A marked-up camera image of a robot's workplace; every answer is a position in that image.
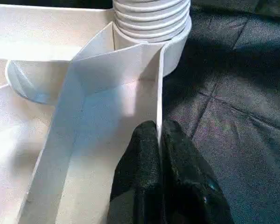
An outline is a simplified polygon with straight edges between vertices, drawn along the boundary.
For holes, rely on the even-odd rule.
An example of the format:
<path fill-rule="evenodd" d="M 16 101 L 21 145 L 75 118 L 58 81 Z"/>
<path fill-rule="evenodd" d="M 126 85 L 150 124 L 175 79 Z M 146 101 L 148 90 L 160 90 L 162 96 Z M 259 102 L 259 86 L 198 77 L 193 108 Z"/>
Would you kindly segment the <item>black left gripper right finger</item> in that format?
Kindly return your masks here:
<path fill-rule="evenodd" d="M 180 124 L 162 127 L 165 208 L 169 224 L 232 224 L 217 178 Z"/>

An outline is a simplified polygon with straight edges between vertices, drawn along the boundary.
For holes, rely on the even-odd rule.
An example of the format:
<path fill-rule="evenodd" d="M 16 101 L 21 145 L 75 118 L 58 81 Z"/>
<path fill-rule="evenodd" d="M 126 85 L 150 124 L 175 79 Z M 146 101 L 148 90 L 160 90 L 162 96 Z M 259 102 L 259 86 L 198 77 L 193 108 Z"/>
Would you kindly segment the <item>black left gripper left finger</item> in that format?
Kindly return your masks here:
<path fill-rule="evenodd" d="M 160 224 L 163 186 L 156 125 L 139 124 L 119 160 L 112 182 L 107 223 Z"/>

